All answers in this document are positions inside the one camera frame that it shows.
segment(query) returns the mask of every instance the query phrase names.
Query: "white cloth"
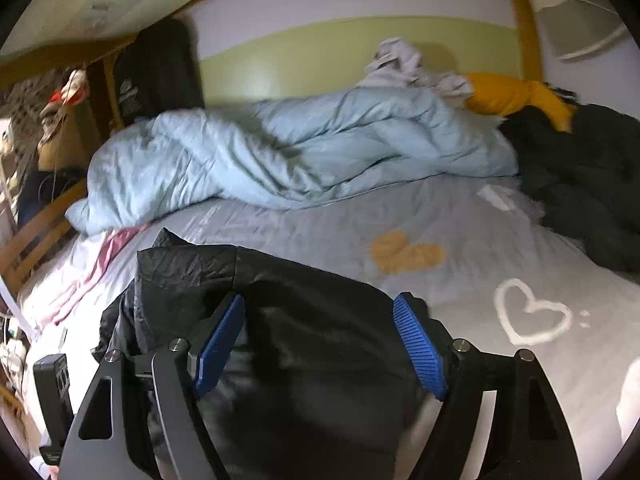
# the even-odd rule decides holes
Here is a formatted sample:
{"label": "white cloth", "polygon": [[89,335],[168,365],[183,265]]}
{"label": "white cloth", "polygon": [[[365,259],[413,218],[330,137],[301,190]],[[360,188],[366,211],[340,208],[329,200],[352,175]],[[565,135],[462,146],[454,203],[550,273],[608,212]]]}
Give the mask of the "white cloth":
{"label": "white cloth", "polygon": [[44,459],[40,455],[34,456],[29,460],[29,463],[44,480],[47,480],[47,478],[51,476],[51,469],[45,464]]}
{"label": "white cloth", "polygon": [[378,46],[367,75],[356,86],[431,88],[449,104],[463,106],[473,95],[469,79],[453,72],[432,72],[422,66],[422,54],[402,38],[387,38]]}

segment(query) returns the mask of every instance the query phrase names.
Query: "black backpack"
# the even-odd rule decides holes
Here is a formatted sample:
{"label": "black backpack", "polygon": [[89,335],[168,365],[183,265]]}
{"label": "black backpack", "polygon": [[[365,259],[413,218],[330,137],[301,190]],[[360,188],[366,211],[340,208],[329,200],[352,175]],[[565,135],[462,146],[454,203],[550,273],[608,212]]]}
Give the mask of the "black backpack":
{"label": "black backpack", "polygon": [[125,126],[167,110],[204,107],[189,31],[174,18],[142,30],[118,56],[113,72]]}

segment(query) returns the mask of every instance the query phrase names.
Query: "mattress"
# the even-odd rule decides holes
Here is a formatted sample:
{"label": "mattress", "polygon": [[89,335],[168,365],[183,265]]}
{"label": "mattress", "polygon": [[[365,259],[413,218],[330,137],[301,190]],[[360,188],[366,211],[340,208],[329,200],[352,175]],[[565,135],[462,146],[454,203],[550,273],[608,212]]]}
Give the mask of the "mattress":
{"label": "mattress", "polygon": [[[633,395],[640,287],[538,225],[540,207],[517,185],[516,178],[439,175],[306,210],[219,199],[191,206],[154,222],[123,248],[62,325],[47,326],[28,354],[29,370],[40,357],[65,352],[78,409],[97,369],[90,350],[98,343],[100,314],[132,279],[136,251],[167,227],[192,243],[254,248],[370,283],[390,296],[410,291],[426,300],[454,338],[485,352],[531,348],[567,418],[583,478],[595,479],[640,413]],[[44,428],[30,373],[23,389],[28,411]],[[410,473],[439,405],[428,398],[402,440],[396,478]],[[487,393],[462,478],[478,474],[491,414]]]}

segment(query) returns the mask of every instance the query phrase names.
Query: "green stripe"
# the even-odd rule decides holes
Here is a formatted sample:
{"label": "green stripe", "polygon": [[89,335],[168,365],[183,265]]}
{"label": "green stripe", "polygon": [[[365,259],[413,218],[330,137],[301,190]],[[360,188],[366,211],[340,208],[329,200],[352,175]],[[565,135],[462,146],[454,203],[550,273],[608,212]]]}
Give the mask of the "green stripe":
{"label": "green stripe", "polygon": [[208,104],[308,96],[350,88],[378,43],[402,36],[434,70],[521,76],[517,34],[441,16],[383,16],[319,22],[235,46],[200,62]]}

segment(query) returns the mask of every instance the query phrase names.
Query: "pink blanket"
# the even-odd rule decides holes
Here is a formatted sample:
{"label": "pink blanket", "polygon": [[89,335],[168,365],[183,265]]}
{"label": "pink blanket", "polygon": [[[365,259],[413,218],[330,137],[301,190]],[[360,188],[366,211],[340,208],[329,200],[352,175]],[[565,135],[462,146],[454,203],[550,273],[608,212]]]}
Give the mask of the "pink blanket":
{"label": "pink blanket", "polygon": [[109,230],[98,235],[79,235],[66,254],[61,254],[46,274],[38,280],[22,310],[43,329],[49,323],[60,323],[71,313],[82,297],[98,283],[109,263],[141,227]]}

